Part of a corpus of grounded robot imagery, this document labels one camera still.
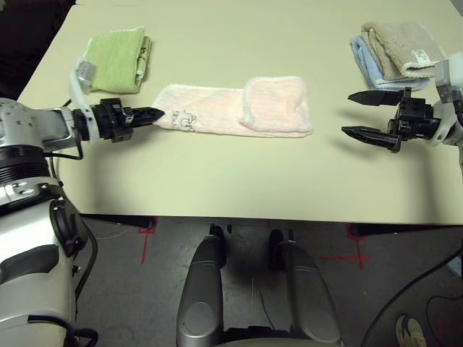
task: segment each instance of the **green towel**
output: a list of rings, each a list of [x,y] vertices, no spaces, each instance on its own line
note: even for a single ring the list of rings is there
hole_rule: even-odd
[[[138,93],[151,51],[145,28],[120,30],[92,38],[85,58],[96,65],[92,89]]]

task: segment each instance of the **light blue towel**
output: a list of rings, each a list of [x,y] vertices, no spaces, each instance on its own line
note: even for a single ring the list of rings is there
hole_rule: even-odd
[[[385,80],[362,36],[357,36],[354,40],[352,40],[352,51],[354,52],[355,60],[367,81],[368,87],[371,90],[395,91],[402,90],[405,87],[411,87],[412,90],[420,90],[428,85],[429,78],[410,79],[404,77],[403,80]]]

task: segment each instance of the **towel label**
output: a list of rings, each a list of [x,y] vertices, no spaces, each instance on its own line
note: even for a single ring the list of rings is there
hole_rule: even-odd
[[[186,111],[174,111],[171,125],[174,129],[181,129],[186,132],[195,131],[196,116]]]
[[[422,49],[417,49],[416,51],[412,51],[412,53],[417,59],[418,64],[431,64],[431,59],[429,59],[429,56]]]

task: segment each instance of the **pink towel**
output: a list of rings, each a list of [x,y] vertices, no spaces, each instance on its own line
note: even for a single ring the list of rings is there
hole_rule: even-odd
[[[300,77],[257,77],[244,89],[168,85],[153,107],[166,129],[255,137],[304,137],[313,132]]]

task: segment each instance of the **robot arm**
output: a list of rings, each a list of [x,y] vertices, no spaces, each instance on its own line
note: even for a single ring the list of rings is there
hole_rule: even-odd
[[[80,148],[95,134],[128,140],[133,128],[153,124],[163,111],[123,107],[118,98],[86,107],[33,110],[0,98],[2,345],[76,347],[86,337],[92,339],[86,346],[94,346],[98,338],[94,330],[75,326],[73,260],[89,231],[46,157],[69,158],[52,152]]]
[[[396,116],[389,120],[388,131],[368,127],[342,127],[356,140],[400,151],[403,141],[420,138],[432,145],[456,145],[463,159],[463,52],[435,65],[436,88],[440,97],[434,106],[425,99],[412,98],[411,90],[399,92],[369,90],[349,96],[362,105],[398,105]]]

